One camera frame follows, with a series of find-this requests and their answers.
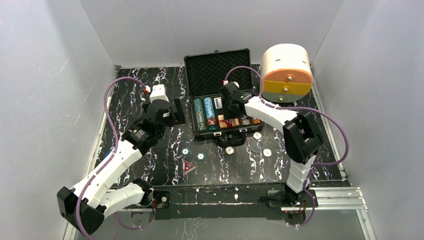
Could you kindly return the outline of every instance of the black marble tabletop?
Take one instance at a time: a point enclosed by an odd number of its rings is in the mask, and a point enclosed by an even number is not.
[[[191,123],[190,106],[188,102],[187,78],[184,67],[159,68],[123,68],[117,72],[117,77],[130,76],[141,80],[146,85],[164,84],[168,98],[179,98],[185,104],[186,124],[176,125],[167,129],[165,136],[152,147],[141,160],[134,163],[117,180],[119,186],[124,186],[134,179],[142,178],[152,185],[221,185],[248,184],[265,182],[286,182],[289,175],[290,158],[286,154],[283,134],[266,124],[262,131],[263,149],[270,149],[271,156],[266,157],[262,151],[251,151],[251,145],[256,143],[252,134],[247,135],[244,145],[234,147],[234,154],[227,155],[218,147],[214,140],[197,141],[194,139]],[[258,78],[253,75],[254,86],[258,86]],[[149,96],[142,91],[140,85],[133,81],[121,81],[116,84],[112,95],[109,112],[112,121],[120,135],[130,124],[142,116],[142,105]],[[295,105],[317,109],[317,103],[312,92],[309,92]],[[332,147],[322,119],[315,116],[319,128],[324,135],[324,145],[319,150],[317,162],[330,163],[335,161]],[[105,153],[114,144],[113,132],[106,122],[99,155],[96,164],[104,159]],[[184,156],[182,148],[189,148],[191,154]],[[197,153],[204,153],[205,160],[198,161]],[[188,161],[197,168],[183,175],[183,162]],[[337,166],[318,167],[313,169],[312,181],[341,180],[342,176]]]

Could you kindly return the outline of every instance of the black foam lining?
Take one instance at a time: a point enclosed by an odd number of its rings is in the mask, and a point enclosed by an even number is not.
[[[219,94],[223,80],[234,67],[251,66],[249,49],[214,52],[202,55],[186,56],[185,71],[188,90],[191,97]],[[248,69],[237,69],[228,77],[229,81],[239,84],[241,90],[252,87],[252,75]]]

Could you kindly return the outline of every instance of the gray floor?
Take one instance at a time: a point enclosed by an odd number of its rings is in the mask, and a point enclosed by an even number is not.
[[[120,219],[130,224],[131,214],[121,212]],[[141,223],[147,222],[148,213]],[[115,218],[107,218],[92,236],[110,240],[116,230]],[[75,240],[85,238],[78,232]],[[317,210],[311,222],[296,230],[283,221],[264,218],[186,218],[156,220],[141,230],[119,228],[118,240],[363,240],[364,235],[355,210]]]

